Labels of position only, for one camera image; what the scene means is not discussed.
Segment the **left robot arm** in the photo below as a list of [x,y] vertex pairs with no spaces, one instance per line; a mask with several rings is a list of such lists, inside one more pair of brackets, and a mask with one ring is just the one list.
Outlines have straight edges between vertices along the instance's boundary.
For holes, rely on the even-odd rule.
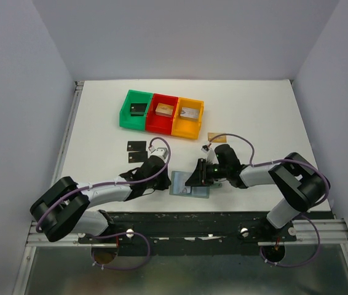
[[30,213],[36,232],[57,242],[68,234],[101,236],[114,232],[114,221],[104,210],[91,208],[110,202],[127,202],[147,190],[169,188],[168,159],[151,155],[138,168],[120,174],[106,183],[77,183],[71,177],[60,178],[35,201]]

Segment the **black credit card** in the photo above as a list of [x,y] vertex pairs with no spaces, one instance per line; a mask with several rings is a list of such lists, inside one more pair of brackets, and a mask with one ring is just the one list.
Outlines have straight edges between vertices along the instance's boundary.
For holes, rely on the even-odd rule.
[[128,141],[128,152],[142,152],[146,150],[146,141]]

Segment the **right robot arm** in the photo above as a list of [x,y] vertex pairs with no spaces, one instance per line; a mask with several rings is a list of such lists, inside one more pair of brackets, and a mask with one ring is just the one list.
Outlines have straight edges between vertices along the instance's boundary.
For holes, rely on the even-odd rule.
[[275,185],[283,199],[266,215],[267,227],[281,229],[293,218],[307,212],[326,197],[330,190],[327,178],[297,152],[284,159],[257,165],[242,164],[228,144],[214,150],[217,163],[200,158],[187,187],[210,187],[226,179],[232,187],[248,189],[254,186]]

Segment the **gold VIP card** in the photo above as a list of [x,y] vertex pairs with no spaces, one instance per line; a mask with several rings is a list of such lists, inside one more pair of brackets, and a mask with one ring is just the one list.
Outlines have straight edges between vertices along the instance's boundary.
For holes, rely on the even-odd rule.
[[224,133],[207,133],[208,141],[211,143],[227,143],[227,136]]

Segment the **sage green card holder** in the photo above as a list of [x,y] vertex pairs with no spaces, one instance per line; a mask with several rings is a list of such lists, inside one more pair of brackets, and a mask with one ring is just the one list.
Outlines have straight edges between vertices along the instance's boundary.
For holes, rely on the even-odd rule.
[[210,189],[219,189],[223,186],[221,182],[214,183],[210,187],[191,187],[186,186],[185,182],[189,179],[191,173],[185,171],[172,171],[170,195],[192,197],[199,199],[208,199]]

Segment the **silver VIP card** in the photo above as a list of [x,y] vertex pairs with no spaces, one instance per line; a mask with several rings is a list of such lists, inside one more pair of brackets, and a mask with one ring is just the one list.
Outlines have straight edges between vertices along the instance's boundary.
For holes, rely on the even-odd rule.
[[188,172],[174,171],[172,178],[172,192],[174,195],[191,195],[192,187],[185,186],[186,180],[191,176]]

